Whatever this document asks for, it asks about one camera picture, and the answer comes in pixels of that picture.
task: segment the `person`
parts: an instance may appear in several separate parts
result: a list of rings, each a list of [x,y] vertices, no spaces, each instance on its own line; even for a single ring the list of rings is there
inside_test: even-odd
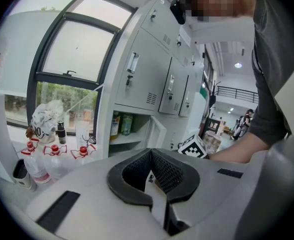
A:
[[[181,0],[180,8],[202,22],[253,18],[251,60],[259,97],[255,116],[240,141],[210,157],[248,163],[254,153],[268,150],[291,132],[275,96],[294,72],[294,22],[280,0]]]
[[[238,140],[238,138],[244,136],[244,134],[248,131],[253,112],[254,111],[252,109],[248,109],[245,116],[241,116],[242,120],[239,122],[237,130],[230,137],[233,141]]]

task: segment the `small black bottle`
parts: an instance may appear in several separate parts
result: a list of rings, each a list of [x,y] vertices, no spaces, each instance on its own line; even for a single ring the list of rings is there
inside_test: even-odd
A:
[[[64,122],[63,121],[58,121],[58,126],[57,126],[57,134],[58,134],[58,139],[60,144],[65,144],[66,143],[66,131],[64,127]]]

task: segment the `railing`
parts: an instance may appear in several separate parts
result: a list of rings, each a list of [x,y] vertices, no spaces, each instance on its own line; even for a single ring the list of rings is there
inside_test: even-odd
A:
[[[258,104],[258,93],[224,86],[217,87],[216,95],[239,99],[247,102]]]

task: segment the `red bottle cap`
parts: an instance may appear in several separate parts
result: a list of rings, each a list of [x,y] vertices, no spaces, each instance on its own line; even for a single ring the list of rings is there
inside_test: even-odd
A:
[[[54,152],[57,152],[59,150],[59,148],[58,148],[57,145],[52,145],[51,150],[54,151]]]
[[[28,149],[32,149],[34,147],[34,143],[32,143],[31,141],[27,142],[27,148]]]
[[[80,153],[86,153],[87,152],[87,147],[81,146],[79,151],[80,151]]]

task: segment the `ceiling light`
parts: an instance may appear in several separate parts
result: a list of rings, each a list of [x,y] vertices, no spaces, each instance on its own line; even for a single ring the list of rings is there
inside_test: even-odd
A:
[[[235,64],[235,68],[237,68],[237,69],[240,69],[242,66],[243,65],[241,63],[239,63],[239,62]]]

